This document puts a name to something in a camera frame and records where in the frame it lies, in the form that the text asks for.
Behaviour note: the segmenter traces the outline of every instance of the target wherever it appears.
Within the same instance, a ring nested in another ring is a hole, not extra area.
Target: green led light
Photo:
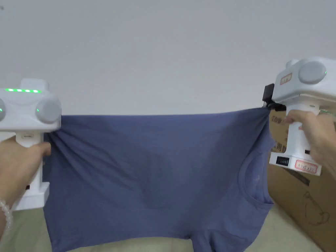
[[[14,89],[14,88],[5,88],[8,92],[25,92],[25,93],[41,93],[41,90],[35,89]]]

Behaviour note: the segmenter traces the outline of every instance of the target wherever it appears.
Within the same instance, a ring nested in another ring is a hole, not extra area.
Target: hand
[[[42,157],[51,154],[47,142],[25,148],[15,136],[0,143],[0,198],[12,207],[37,172]]]
[[[332,116],[291,110],[284,121],[302,123],[302,130],[310,144],[310,155],[336,176],[336,131]]]

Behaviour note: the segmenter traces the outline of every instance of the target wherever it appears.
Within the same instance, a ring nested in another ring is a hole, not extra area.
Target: blue t-shirt
[[[272,201],[269,111],[63,116],[44,208],[53,252],[129,238],[191,239],[195,252],[241,252]]]

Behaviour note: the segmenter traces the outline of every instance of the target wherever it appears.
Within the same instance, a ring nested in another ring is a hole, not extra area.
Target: white gripper device
[[[309,111],[336,107],[336,60],[312,57],[291,60],[276,78],[272,100],[291,110]],[[285,153],[271,153],[270,164],[319,176],[321,164],[310,155],[310,145],[301,123],[290,124]]]
[[[0,131],[15,132],[24,147],[43,142],[45,132],[61,126],[61,104],[44,80],[23,79],[19,89],[0,89]],[[36,175],[12,210],[44,207],[49,196],[49,182],[42,182],[42,161]]]

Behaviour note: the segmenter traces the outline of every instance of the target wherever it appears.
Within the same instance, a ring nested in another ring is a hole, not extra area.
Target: cardboard box
[[[285,112],[271,111],[270,131],[276,145],[272,151],[285,152],[288,125]],[[271,197],[325,252],[336,251],[336,180],[322,167],[321,176],[268,166]]]

